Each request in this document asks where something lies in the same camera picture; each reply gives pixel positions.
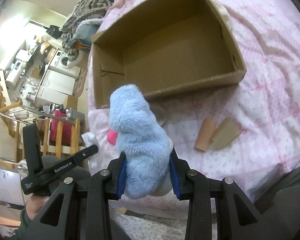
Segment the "person's left hand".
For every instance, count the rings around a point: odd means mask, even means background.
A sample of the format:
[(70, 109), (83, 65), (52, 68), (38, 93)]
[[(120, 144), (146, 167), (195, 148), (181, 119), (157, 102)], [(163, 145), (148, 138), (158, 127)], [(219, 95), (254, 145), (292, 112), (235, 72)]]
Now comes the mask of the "person's left hand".
[(33, 220), (50, 197), (32, 195), (26, 203), (25, 210), (29, 219)]

